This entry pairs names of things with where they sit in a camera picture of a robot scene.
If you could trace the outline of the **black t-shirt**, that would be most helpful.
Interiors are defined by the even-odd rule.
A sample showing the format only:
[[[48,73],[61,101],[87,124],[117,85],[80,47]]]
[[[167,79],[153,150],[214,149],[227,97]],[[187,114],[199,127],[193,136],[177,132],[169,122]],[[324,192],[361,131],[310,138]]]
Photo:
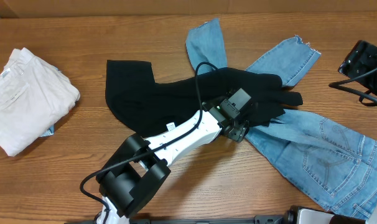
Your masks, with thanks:
[[[114,116],[144,138],[161,134],[168,123],[180,125],[190,119],[199,104],[243,89],[251,97],[243,119],[249,126],[267,126],[284,114],[284,107],[300,106],[298,92],[285,91],[273,74],[258,74],[225,67],[197,78],[156,83],[151,63],[109,60],[106,64],[105,99]]]

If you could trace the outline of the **light blue denim jeans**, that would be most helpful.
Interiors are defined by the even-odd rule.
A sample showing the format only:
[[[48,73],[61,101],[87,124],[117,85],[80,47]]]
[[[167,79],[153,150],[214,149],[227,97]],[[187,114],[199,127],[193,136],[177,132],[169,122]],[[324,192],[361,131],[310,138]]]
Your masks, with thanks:
[[[228,65],[218,18],[189,30],[186,48],[194,69],[200,62]],[[293,87],[320,56],[295,35],[246,71],[278,75],[284,87]],[[324,210],[369,219],[377,206],[377,140],[307,111],[285,109],[272,121],[250,128],[245,138]]]

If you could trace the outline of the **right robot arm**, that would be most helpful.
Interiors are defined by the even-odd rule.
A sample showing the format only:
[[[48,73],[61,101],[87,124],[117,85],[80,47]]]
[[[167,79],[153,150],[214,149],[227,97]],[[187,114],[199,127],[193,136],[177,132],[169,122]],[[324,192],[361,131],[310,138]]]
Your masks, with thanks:
[[[338,68],[338,72],[348,79],[331,83],[330,87],[358,95],[359,102],[365,106],[377,106],[377,46],[359,40]],[[366,91],[344,86],[351,82],[361,84]]]

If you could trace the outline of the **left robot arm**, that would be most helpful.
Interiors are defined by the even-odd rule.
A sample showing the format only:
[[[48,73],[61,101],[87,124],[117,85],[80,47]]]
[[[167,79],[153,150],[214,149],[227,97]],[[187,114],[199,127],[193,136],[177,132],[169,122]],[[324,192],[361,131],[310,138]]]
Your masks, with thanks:
[[[128,137],[96,176],[106,202],[96,223],[122,223],[137,214],[156,194],[170,174],[170,166],[219,135],[242,141],[248,122],[242,118],[250,100],[231,96],[202,105],[186,122],[157,136]]]

